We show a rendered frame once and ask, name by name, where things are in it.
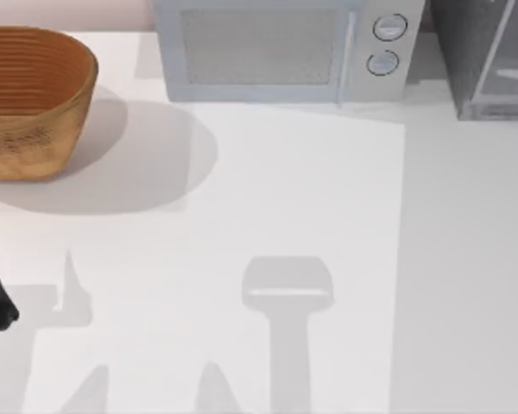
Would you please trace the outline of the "microwave oven door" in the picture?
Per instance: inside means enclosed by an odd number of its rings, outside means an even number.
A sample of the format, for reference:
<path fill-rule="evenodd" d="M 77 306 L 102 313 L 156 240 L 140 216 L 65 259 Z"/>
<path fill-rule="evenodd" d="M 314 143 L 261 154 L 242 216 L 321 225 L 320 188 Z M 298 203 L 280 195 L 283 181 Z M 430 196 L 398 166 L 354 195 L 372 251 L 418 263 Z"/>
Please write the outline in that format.
<path fill-rule="evenodd" d="M 337 102 L 357 0 L 152 0 L 173 102 Z"/>

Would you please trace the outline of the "pale microwave oven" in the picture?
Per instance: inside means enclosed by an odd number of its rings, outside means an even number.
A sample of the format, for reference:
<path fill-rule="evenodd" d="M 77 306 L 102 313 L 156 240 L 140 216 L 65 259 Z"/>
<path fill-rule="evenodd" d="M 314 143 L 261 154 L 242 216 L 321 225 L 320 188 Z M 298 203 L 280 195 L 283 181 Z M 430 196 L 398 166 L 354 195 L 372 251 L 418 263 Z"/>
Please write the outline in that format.
<path fill-rule="evenodd" d="M 344 103 L 397 100 L 406 84 L 425 0 L 357 0 L 357 3 Z M 407 18 L 407 31 L 396 41 L 380 41 L 373 33 L 373 26 L 377 18 L 391 14 L 401 14 Z M 401 63 L 388 76 L 373 76 L 366 69 L 366 61 L 371 54 L 384 50 L 395 52 Z"/>

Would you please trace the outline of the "wooden woven basket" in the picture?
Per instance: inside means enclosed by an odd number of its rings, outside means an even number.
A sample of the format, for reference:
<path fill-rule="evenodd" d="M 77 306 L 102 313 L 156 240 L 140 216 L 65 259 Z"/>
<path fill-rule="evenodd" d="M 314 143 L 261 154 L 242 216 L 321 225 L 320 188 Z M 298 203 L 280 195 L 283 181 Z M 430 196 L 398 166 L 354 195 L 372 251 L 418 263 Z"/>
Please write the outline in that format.
<path fill-rule="evenodd" d="M 95 54 L 72 36 L 0 26 L 0 180 L 48 179 L 66 167 L 97 78 Z"/>

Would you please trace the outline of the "round microwave knob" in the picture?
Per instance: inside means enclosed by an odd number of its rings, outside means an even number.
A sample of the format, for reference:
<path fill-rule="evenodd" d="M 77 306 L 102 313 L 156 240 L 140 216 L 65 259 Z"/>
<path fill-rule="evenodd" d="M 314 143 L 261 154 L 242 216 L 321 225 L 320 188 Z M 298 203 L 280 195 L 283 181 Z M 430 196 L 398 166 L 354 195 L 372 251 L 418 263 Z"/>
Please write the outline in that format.
<path fill-rule="evenodd" d="M 391 42 L 400 39 L 407 31 L 407 18 L 401 14 L 381 16 L 376 19 L 373 33 L 380 41 Z"/>
<path fill-rule="evenodd" d="M 366 61 L 366 69 L 373 76 L 384 77 L 395 72 L 400 63 L 400 58 L 395 52 L 384 50 L 369 56 Z"/>

